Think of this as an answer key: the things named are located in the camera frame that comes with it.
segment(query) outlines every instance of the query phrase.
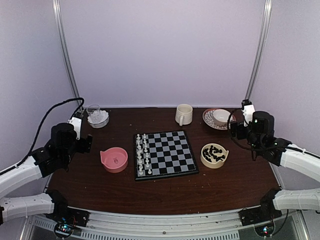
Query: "black bracket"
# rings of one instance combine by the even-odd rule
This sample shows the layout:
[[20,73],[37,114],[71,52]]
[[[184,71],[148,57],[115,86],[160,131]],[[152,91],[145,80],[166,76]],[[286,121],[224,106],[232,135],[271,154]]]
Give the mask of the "black bracket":
[[[273,218],[279,218],[282,216],[281,211],[276,211]],[[243,209],[239,212],[239,217],[242,223],[242,226],[247,225],[255,225],[263,222],[267,222],[272,220],[269,215],[263,214],[261,210],[261,206],[250,208],[250,209]]]
[[69,226],[87,226],[90,215],[88,211],[68,207],[68,201],[57,190],[48,191],[47,193],[54,203],[53,213],[46,214],[48,219]]
[[282,212],[276,210],[273,203],[273,199],[280,190],[280,188],[273,188],[268,191],[268,193],[260,200],[261,206],[250,209],[244,208],[239,211],[242,226],[259,224],[281,217]]

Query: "black cable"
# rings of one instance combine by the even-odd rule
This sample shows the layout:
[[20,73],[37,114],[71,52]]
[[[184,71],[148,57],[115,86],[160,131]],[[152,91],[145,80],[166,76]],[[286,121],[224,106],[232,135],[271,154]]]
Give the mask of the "black cable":
[[84,105],[84,103],[85,103],[85,99],[82,98],[82,97],[70,98],[70,99],[67,99],[67,100],[65,100],[65,101],[59,102],[59,103],[53,105],[53,106],[45,113],[45,115],[43,116],[43,118],[42,118],[42,120],[41,120],[41,122],[40,122],[40,124],[39,124],[39,126],[38,126],[38,129],[37,129],[37,131],[36,131],[36,134],[35,134],[33,143],[32,143],[32,145],[31,145],[30,150],[29,150],[29,152],[27,153],[27,155],[25,155],[25,157],[24,157],[20,162],[18,162],[16,165],[14,165],[14,166],[6,169],[6,170],[1,171],[1,172],[0,172],[0,176],[3,175],[3,174],[8,173],[9,171],[11,171],[11,170],[13,170],[13,169],[15,169],[16,167],[20,166],[21,164],[23,164],[23,163],[27,160],[27,158],[29,157],[29,155],[32,153],[32,151],[33,151],[33,149],[34,149],[34,146],[36,145],[36,142],[37,142],[38,135],[39,135],[39,133],[40,133],[41,127],[42,127],[42,125],[44,124],[44,122],[45,122],[47,116],[49,115],[49,113],[50,113],[53,109],[55,109],[56,107],[59,107],[59,106],[61,106],[61,105],[67,104],[67,103],[69,103],[69,102],[74,102],[74,101],[81,101],[81,104],[76,108],[76,110],[75,110],[74,113],[73,113],[73,114],[75,114],[75,113]]
[[285,216],[285,219],[284,219],[281,227],[278,229],[278,231],[276,231],[275,233],[273,233],[272,236],[278,234],[278,233],[281,231],[281,229],[284,227],[284,225],[285,225],[285,223],[286,223],[286,221],[287,221],[288,215],[289,215],[289,209],[286,210],[286,216]]

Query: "wooden table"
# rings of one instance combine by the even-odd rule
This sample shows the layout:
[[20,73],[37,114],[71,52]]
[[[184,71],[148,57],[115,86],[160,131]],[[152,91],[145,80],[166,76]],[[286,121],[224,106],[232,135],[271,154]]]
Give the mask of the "wooden table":
[[[227,131],[207,126],[204,110],[195,108],[192,123],[183,127],[175,122],[175,108],[111,109],[110,121],[101,129],[84,120],[82,135],[93,136],[91,152],[77,153],[68,173],[56,171],[49,190],[60,191],[71,207],[122,214],[195,214],[259,205],[260,198],[278,186],[269,163],[262,158],[253,162],[251,153],[236,146]],[[199,174],[136,182],[133,135],[180,129],[189,138]],[[201,149],[208,143],[229,150],[223,167],[210,169],[201,163]],[[100,151],[111,147],[128,153],[128,166],[120,173],[107,172],[100,162]]]

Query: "clear plastic cup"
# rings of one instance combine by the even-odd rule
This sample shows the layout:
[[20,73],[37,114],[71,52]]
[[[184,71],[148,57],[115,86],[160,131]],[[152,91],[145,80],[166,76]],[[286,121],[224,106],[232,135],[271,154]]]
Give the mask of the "clear plastic cup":
[[90,105],[86,112],[88,113],[88,116],[90,117],[90,121],[93,124],[98,124],[103,119],[100,106],[97,104]]

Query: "white teacup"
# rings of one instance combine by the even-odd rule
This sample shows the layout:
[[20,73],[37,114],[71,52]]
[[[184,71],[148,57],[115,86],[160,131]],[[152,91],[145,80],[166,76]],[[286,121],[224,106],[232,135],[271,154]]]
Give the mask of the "white teacup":
[[175,121],[180,125],[188,125],[192,122],[193,108],[189,104],[180,104],[176,108]]

